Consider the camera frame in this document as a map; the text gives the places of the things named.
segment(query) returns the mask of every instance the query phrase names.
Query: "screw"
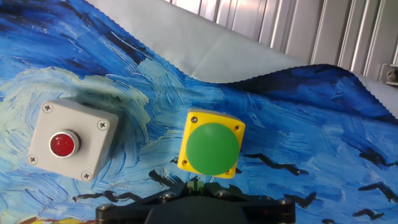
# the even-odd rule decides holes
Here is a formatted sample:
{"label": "screw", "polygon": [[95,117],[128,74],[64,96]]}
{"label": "screw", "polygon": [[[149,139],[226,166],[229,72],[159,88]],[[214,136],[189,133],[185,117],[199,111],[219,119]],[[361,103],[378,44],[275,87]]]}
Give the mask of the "screw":
{"label": "screw", "polygon": [[36,165],[37,161],[38,161],[38,158],[35,155],[29,155],[27,157],[27,163],[29,163],[30,165]]}
{"label": "screw", "polygon": [[229,196],[229,192],[226,190],[219,190],[215,193],[215,196],[218,198],[225,198],[225,197]]}
{"label": "screw", "polygon": [[165,203],[169,200],[174,199],[175,196],[177,196],[177,194],[175,194],[174,192],[165,192],[159,197],[159,199],[161,199],[162,201],[164,201],[163,203]]}
{"label": "screw", "polygon": [[196,123],[196,122],[198,122],[198,118],[197,118],[197,117],[192,117],[192,118],[191,118],[191,121],[192,121],[193,123]]}
{"label": "screw", "polygon": [[52,108],[53,106],[51,105],[51,103],[44,103],[42,106],[42,110],[44,111],[44,113],[51,113]]}
{"label": "screw", "polygon": [[281,198],[278,200],[278,202],[281,205],[288,205],[288,204],[292,203],[291,199],[289,199],[289,198]]}
{"label": "screw", "polygon": [[105,131],[109,127],[109,123],[108,123],[108,121],[101,120],[97,123],[97,127],[99,130]]}
{"label": "screw", "polygon": [[106,211],[106,210],[110,209],[111,207],[113,207],[113,204],[104,204],[104,205],[98,206],[98,209],[101,211]]}
{"label": "screw", "polygon": [[81,178],[82,178],[84,181],[89,181],[89,180],[91,180],[91,174],[90,174],[89,172],[83,172],[83,173],[81,174]]}
{"label": "screw", "polygon": [[388,78],[390,79],[390,81],[392,82],[396,82],[397,81],[397,75],[398,75],[398,70],[392,71],[388,73]]}

